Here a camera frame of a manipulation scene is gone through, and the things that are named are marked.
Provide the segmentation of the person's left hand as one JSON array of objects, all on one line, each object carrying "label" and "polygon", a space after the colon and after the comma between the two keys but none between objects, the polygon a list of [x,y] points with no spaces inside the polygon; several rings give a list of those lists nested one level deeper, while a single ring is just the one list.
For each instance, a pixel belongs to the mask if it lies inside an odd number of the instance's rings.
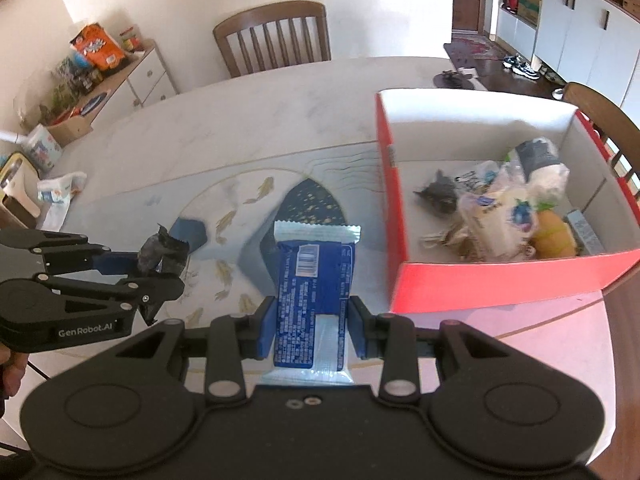
[{"label": "person's left hand", "polygon": [[29,354],[9,349],[0,344],[1,365],[1,414],[4,414],[6,400],[15,396],[21,388],[25,376]]}]

